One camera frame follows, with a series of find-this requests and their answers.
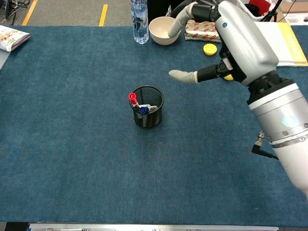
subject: black mesh pen holder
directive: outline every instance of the black mesh pen holder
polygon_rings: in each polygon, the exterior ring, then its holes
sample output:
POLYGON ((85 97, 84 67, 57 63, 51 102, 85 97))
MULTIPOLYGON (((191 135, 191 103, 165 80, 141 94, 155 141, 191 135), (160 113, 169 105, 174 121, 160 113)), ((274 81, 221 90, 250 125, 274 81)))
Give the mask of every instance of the black mesh pen holder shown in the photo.
POLYGON ((151 106, 157 106, 156 110, 142 114, 138 107, 134 108, 131 102, 129 102, 134 112, 136 124, 145 129, 155 128, 162 120, 162 107, 164 104, 163 93, 160 89, 149 85, 138 87, 133 93, 136 94, 139 105, 149 104, 151 106))

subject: bowl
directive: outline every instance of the bowl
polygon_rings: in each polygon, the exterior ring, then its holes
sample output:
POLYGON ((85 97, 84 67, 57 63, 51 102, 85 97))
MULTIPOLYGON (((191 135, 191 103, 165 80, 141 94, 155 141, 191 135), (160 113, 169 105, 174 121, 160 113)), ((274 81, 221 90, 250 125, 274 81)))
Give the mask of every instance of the bowl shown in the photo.
POLYGON ((168 31, 174 22, 174 18, 171 17, 158 17, 153 19, 149 25, 149 31, 152 39, 159 45, 170 45, 174 43, 175 40, 180 35, 180 32, 173 38, 169 38, 168 31))

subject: snack bag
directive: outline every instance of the snack bag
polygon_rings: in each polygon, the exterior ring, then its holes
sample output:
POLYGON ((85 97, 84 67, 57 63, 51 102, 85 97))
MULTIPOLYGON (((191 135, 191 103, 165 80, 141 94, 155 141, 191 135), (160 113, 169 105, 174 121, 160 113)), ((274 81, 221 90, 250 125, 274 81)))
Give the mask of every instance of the snack bag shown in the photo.
POLYGON ((185 40, 221 42, 218 32, 215 28, 215 23, 196 23, 194 20, 188 20, 186 24, 185 40))
POLYGON ((16 47, 31 37, 32 34, 0 26, 0 49, 13 51, 16 47))

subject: yellow lid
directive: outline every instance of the yellow lid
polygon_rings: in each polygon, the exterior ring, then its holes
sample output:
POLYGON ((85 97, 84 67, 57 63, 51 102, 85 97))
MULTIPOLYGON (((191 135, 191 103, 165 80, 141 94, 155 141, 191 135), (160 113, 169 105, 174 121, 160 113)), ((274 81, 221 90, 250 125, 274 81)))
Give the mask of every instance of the yellow lid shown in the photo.
POLYGON ((217 52, 217 46, 215 46, 213 43, 208 43, 204 45, 203 51, 207 55, 213 55, 217 52))
POLYGON ((233 80, 232 75, 227 75, 226 77, 224 77, 225 80, 231 81, 233 80))

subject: white robotic arm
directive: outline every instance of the white robotic arm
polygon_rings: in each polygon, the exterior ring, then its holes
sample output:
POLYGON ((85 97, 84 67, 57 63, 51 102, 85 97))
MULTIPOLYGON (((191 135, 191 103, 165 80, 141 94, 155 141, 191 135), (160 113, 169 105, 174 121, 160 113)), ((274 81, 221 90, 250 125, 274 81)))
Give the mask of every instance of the white robotic arm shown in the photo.
POLYGON ((170 76, 199 83, 232 74, 235 81, 247 86, 250 110, 289 179, 308 198, 308 103, 298 86, 278 76, 279 60, 274 51, 255 23, 232 3, 199 0, 179 7, 182 10, 168 35, 174 37, 191 18, 215 22, 222 42, 221 62, 189 73, 172 70, 170 76))

